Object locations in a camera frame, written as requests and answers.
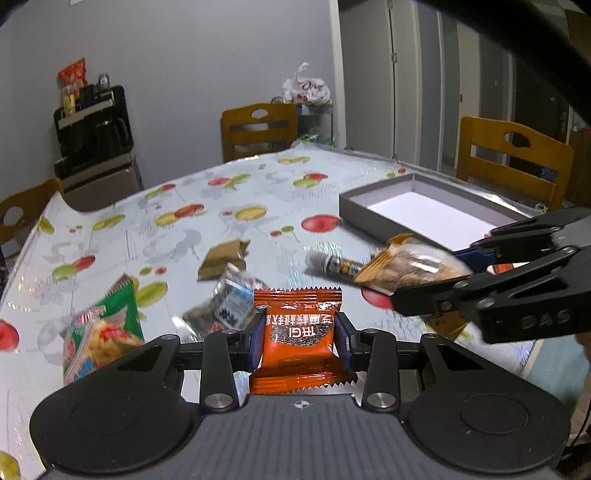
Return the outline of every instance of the white plastic bag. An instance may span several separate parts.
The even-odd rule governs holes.
[[[305,103],[308,105],[324,105],[330,100],[330,90],[322,79],[309,79],[304,73],[309,63],[304,62],[294,76],[283,83],[283,99],[288,103]]]

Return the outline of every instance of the green snack bag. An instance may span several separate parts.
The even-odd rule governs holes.
[[[144,344],[134,284],[123,275],[104,299],[70,316],[64,338],[64,385]]]

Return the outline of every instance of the red snack bag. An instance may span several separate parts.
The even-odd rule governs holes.
[[[262,364],[250,376],[254,394],[281,394],[355,380],[333,353],[340,288],[255,290],[255,307],[267,308]]]
[[[68,65],[57,76],[64,85],[74,85],[78,89],[86,86],[86,59],[80,59]]]

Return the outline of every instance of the chair backrest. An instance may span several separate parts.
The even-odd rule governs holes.
[[[64,195],[60,179],[50,179],[24,192],[16,193],[0,202],[0,245],[14,238],[15,230],[36,222],[55,192]],[[6,225],[6,213],[13,207],[22,210],[21,217],[12,225]]]
[[[505,139],[507,134],[518,133],[527,138],[529,147],[515,147]],[[513,155],[557,172],[554,183],[521,170],[473,157],[472,145]],[[511,190],[545,202],[548,210],[562,205],[573,167],[574,151],[570,145],[526,127],[502,120],[465,116],[460,122],[460,148],[457,178],[469,177],[502,185]]]
[[[261,124],[268,128],[257,129]],[[226,110],[221,126],[224,162],[280,151],[297,139],[296,105],[257,103]]]

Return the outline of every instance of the plastic table cover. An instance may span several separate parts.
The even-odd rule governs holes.
[[[334,286],[339,283],[306,272],[307,251],[367,261],[380,247],[338,218],[339,193],[410,172],[394,161],[299,145],[210,168],[98,212],[77,212],[54,196],[0,308],[0,451],[17,459],[23,479],[43,472],[28,422],[37,404],[62,386],[61,338],[51,325],[98,301],[123,273],[143,289],[146,340],[176,333],[174,316],[210,296],[215,281],[197,281],[196,272],[207,250],[223,241],[250,240],[247,270],[270,287]],[[387,297],[339,285],[342,310],[358,329],[384,329],[407,341],[427,331],[420,318],[390,310]],[[471,325],[457,342],[516,374],[533,347],[485,345]],[[183,396],[198,400],[198,372],[186,374]]]

